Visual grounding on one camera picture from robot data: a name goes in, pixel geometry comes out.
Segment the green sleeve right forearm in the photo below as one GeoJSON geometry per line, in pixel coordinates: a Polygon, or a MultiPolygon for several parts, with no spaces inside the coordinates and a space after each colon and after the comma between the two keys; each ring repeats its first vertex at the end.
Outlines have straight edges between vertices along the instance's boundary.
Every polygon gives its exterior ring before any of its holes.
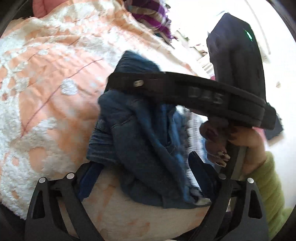
{"type": "Polygon", "coordinates": [[[250,173],[248,177],[255,181],[259,189],[266,211],[269,238],[273,239],[286,223],[292,209],[285,207],[285,197],[280,178],[275,171],[273,154],[271,152],[265,154],[264,164],[250,173]]]}

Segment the person's right hand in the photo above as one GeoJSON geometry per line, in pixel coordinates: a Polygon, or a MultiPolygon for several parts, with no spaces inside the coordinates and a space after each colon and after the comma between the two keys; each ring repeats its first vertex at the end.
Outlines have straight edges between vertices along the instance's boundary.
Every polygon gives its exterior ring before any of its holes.
{"type": "Polygon", "coordinates": [[[267,160],[263,140],[253,128],[215,127],[212,122],[207,121],[201,124],[200,134],[205,138],[207,159],[223,168],[231,158],[230,151],[226,148],[228,143],[247,148],[241,170],[244,176],[255,171],[267,160]]]}

